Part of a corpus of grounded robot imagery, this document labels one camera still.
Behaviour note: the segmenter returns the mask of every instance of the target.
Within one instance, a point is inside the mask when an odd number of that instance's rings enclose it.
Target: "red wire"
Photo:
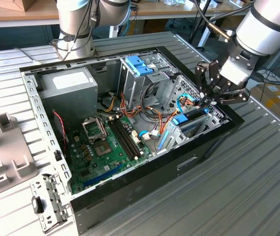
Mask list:
[[[63,133],[63,144],[64,144],[64,150],[66,153],[66,132],[65,132],[65,127],[63,126],[63,121],[62,118],[60,117],[60,115],[57,114],[57,112],[53,112],[59,119],[60,123],[61,123],[61,127],[62,127],[62,133]]]

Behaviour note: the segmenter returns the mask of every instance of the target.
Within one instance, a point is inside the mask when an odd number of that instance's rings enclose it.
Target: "ribbed metal surface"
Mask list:
[[[202,58],[169,33],[102,39],[98,52],[166,46],[190,69]],[[42,62],[57,61],[49,46],[28,48]],[[52,166],[30,109],[18,68],[21,52],[0,52],[0,113],[15,116],[40,173]],[[91,236],[280,235],[280,122],[251,100],[232,106],[245,123],[206,162],[92,229]],[[29,181],[0,194],[0,235],[41,235]],[[54,235],[76,235],[72,222]]]

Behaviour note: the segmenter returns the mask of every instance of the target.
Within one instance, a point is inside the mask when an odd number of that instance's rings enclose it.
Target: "blue latch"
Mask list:
[[[182,124],[188,121],[187,117],[184,114],[177,115],[173,118],[173,122],[176,125]]]
[[[138,75],[148,75],[152,74],[153,70],[146,66],[145,62],[141,60],[138,56],[126,57],[126,62],[132,70]]]

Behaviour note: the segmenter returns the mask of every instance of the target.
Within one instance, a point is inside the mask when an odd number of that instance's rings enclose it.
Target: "ventilation holes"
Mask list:
[[[169,147],[172,140],[173,140],[173,137],[170,137],[170,139],[168,140],[168,142],[165,145],[165,149],[167,149]]]

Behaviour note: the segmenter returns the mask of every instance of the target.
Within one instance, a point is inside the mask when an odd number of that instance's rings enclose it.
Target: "blue cable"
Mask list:
[[[139,137],[141,138],[141,136],[142,136],[143,134],[146,134],[146,133],[148,133],[148,131],[146,131],[146,130],[140,132],[140,133],[139,133]]]
[[[178,107],[180,113],[184,113],[183,109],[181,109],[180,102],[179,102],[179,99],[180,99],[181,97],[186,97],[186,98],[188,98],[189,100],[191,100],[192,102],[195,101],[196,99],[194,99],[193,97],[191,97],[189,94],[186,94],[186,93],[183,93],[183,94],[179,95],[179,97],[177,98],[176,104],[177,104],[177,107]]]
[[[128,20],[128,22],[127,22],[127,27],[126,27],[126,29],[125,29],[124,33],[122,33],[121,37],[125,35],[125,33],[126,33],[126,32],[127,32],[127,30],[128,30],[128,27],[129,27],[129,20]]]

